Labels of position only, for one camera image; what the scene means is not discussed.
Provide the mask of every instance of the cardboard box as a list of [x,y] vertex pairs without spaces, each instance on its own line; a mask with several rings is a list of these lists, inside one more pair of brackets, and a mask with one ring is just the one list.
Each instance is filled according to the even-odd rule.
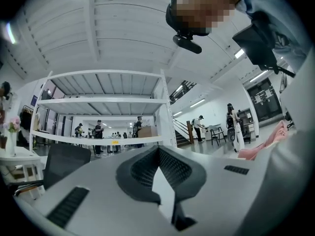
[[138,131],[139,138],[158,136],[158,129],[155,126],[143,127]]

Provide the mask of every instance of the metal shelf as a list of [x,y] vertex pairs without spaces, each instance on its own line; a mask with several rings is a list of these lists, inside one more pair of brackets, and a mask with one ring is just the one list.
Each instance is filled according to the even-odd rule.
[[152,95],[160,74],[122,70],[88,70],[51,76],[66,95],[129,94]]
[[80,97],[53,100],[39,100],[38,105],[61,115],[122,116],[153,115],[166,104],[166,99]]
[[76,138],[68,136],[56,136],[51,134],[46,134],[38,131],[32,131],[31,134],[46,138],[49,140],[54,140],[58,142],[71,143],[71,144],[84,144],[84,145],[132,145],[132,144],[147,144],[167,141],[170,138],[165,138],[163,136],[146,137],[146,138],[128,138],[128,139],[92,139],[92,138]]

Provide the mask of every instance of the doorway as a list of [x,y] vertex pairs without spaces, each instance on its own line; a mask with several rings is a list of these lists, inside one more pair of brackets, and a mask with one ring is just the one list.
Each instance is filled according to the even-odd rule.
[[279,100],[269,79],[263,80],[247,91],[254,104],[259,122],[282,113]]

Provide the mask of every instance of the fluorescent light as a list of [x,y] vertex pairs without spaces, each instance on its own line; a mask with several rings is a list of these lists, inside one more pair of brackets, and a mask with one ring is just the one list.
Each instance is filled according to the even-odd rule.
[[6,31],[8,32],[9,38],[10,38],[10,40],[11,40],[11,43],[12,43],[12,44],[15,44],[16,41],[15,41],[15,38],[14,38],[14,36],[13,36],[13,34],[12,34],[12,30],[11,30],[11,25],[10,25],[10,23],[7,23],[7,24],[6,24]]
[[265,74],[268,71],[263,71],[261,74],[257,75],[255,78],[251,79],[250,82],[254,81],[255,79],[259,78],[261,75]]
[[243,49],[239,50],[235,55],[235,57],[238,59],[240,56],[242,56],[244,54]]
[[173,116],[179,115],[179,114],[182,113],[182,112],[183,112],[183,111],[180,111],[180,112],[174,114]]
[[201,102],[203,102],[203,101],[205,101],[205,99],[202,99],[201,101],[198,101],[197,103],[191,105],[190,107],[192,108],[192,107],[196,106],[197,104],[199,104],[199,103],[201,103]]
[[176,89],[176,92],[178,92],[183,86],[180,85],[179,88]]

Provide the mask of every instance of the white shelving unit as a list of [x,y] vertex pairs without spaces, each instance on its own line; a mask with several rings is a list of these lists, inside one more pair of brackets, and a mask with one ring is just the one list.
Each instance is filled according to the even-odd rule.
[[[47,81],[51,80],[64,94],[63,99],[41,100]],[[123,71],[87,70],[47,77],[34,113],[38,107],[51,109],[66,116],[114,118],[156,116],[158,136],[131,139],[88,139],[51,135],[34,131],[35,115],[31,120],[30,141],[33,136],[58,142],[83,145],[132,145],[159,142],[176,146],[175,130],[169,103],[167,84],[161,74]]]

